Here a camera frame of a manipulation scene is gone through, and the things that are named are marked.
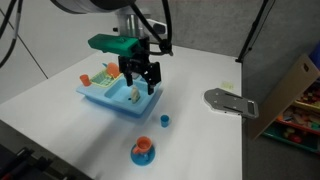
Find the blue tray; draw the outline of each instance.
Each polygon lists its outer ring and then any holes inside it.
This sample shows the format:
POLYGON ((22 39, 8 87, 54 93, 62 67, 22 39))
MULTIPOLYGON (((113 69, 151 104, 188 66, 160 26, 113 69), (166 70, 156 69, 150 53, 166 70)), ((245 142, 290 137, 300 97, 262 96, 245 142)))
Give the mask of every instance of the blue tray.
POLYGON ((126 79, 122 74, 108 87, 92 83, 88 87, 81 85, 76 91, 97 104, 133 117, 141 117, 153 96, 158 91, 160 83, 157 84, 154 88, 154 93, 151 95, 148 95, 148 84, 141 76, 133 80, 133 85, 135 85, 140 92, 140 99, 135 104, 133 104, 130 99, 132 86, 127 86, 126 79))

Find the metal bracket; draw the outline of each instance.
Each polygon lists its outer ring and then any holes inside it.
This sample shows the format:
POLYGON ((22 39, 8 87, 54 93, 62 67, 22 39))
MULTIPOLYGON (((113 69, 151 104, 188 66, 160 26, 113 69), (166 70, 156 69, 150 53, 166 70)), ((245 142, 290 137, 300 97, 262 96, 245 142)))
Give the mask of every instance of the metal bracket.
POLYGON ((242 115, 249 119, 259 117, 258 105, 252 100, 245 99, 236 94, 216 88, 204 93, 204 101, 213 109, 242 115))

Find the small orange cup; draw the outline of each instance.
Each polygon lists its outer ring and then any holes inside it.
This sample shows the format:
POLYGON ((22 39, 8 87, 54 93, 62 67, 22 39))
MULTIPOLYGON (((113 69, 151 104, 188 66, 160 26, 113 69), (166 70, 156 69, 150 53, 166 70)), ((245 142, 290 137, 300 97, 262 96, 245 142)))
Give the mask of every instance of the small orange cup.
POLYGON ((132 150, 133 154, 148 153, 152 146, 151 139, 146 136, 141 136, 137 139, 136 147, 132 150))
POLYGON ((91 82, 89 76, 87 74, 83 74, 80 76, 80 80, 84 86, 90 86, 91 82))
POLYGON ((120 75, 119 66, 116 63, 109 63, 107 65, 107 73, 113 78, 117 78, 120 75))

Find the white table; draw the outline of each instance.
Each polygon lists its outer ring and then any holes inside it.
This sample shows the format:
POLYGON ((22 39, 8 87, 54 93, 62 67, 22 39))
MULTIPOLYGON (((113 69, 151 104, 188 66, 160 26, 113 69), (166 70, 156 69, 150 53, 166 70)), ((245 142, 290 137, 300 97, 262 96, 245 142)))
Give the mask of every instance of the white table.
POLYGON ((213 112, 208 89, 233 84, 241 95, 241 64, 235 58, 174 47, 161 64, 161 93, 154 108, 135 119, 88 101, 75 92, 79 76, 93 76, 117 56, 96 53, 0 105, 0 119, 94 179, 242 179, 241 117, 213 112), (159 117, 168 114, 168 128, 159 117), (139 136, 156 149, 145 167, 130 159, 139 136))

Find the small blue cup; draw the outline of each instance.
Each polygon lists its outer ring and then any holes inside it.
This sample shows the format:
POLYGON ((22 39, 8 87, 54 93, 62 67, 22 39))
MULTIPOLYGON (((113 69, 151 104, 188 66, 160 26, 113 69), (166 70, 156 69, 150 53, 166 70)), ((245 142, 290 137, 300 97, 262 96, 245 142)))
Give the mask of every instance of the small blue cup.
POLYGON ((167 115, 162 115, 161 117, 160 117, 160 120, 161 120, 161 126, 162 127, 168 127, 169 126, 169 116, 167 116, 167 115))

